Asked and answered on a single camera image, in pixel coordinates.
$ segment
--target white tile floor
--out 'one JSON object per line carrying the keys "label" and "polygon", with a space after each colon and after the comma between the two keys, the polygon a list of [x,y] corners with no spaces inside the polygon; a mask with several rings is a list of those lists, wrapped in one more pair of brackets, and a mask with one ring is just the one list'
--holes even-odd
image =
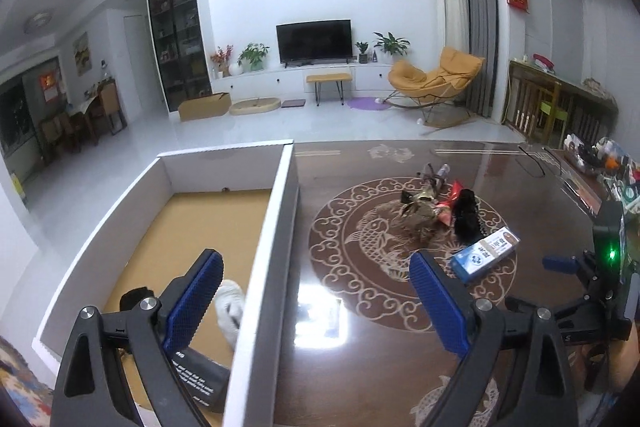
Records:
{"label": "white tile floor", "polygon": [[322,102],[264,114],[179,123],[166,114],[137,121],[116,136],[65,155],[27,183],[30,220],[25,223],[40,251],[16,286],[0,319],[0,332],[14,343],[36,375],[47,370],[31,350],[31,339],[58,282],[111,205],[159,152],[238,142],[292,138],[336,140],[469,140],[519,142],[520,136],[488,120],[475,119],[438,130],[416,124],[415,111],[362,111]]}

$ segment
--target purple rug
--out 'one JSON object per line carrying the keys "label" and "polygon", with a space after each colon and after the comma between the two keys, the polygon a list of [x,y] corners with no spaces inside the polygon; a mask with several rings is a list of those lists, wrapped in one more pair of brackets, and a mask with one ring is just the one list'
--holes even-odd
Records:
{"label": "purple rug", "polygon": [[347,105],[352,109],[360,109],[362,111],[384,111],[391,107],[388,103],[376,103],[376,99],[373,96],[352,98],[347,100]]}

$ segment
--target potted plant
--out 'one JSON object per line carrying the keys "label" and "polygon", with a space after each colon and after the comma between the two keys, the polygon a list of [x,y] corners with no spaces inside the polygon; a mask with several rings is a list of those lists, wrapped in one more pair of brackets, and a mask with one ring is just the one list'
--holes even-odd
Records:
{"label": "potted plant", "polygon": [[396,39],[391,32],[389,32],[388,37],[385,37],[382,33],[374,32],[374,35],[377,35],[376,43],[374,47],[382,48],[382,51],[389,54],[392,58],[398,58],[402,55],[406,55],[409,49],[409,42],[407,39],[399,38]]}
{"label": "potted plant", "polygon": [[367,55],[367,49],[369,48],[368,42],[356,42],[356,47],[360,50],[360,54],[358,55],[358,62],[361,64],[366,64],[369,62],[369,55]]}
{"label": "potted plant", "polygon": [[226,51],[222,51],[222,48],[219,47],[217,53],[211,55],[211,60],[217,65],[218,71],[222,72],[223,78],[231,76],[231,73],[229,73],[229,60],[233,50],[233,46],[227,45]]}
{"label": "potted plant", "polygon": [[262,60],[267,56],[268,52],[268,46],[249,42],[244,51],[238,57],[238,64],[242,64],[242,61],[244,60],[250,64],[251,71],[261,70],[264,67]]}

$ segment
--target ceiling lamp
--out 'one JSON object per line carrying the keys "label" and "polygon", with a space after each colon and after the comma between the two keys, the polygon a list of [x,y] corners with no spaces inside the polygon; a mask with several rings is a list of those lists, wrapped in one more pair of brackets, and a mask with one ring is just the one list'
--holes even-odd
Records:
{"label": "ceiling lamp", "polygon": [[30,34],[36,30],[39,30],[40,28],[43,28],[44,26],[49,24],[52,17],[53,13],[50,11],[38,12],[32,15],[24,22],[24,32],[26,34]]}

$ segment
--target tv screen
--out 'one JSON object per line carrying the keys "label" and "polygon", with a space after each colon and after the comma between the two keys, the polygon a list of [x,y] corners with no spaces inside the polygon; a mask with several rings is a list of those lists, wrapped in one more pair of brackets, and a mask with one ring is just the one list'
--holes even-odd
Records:
{"label": "tv screen", "polygon": [[353,57],[351,21],[317,21],[276,26],[280,61]]}

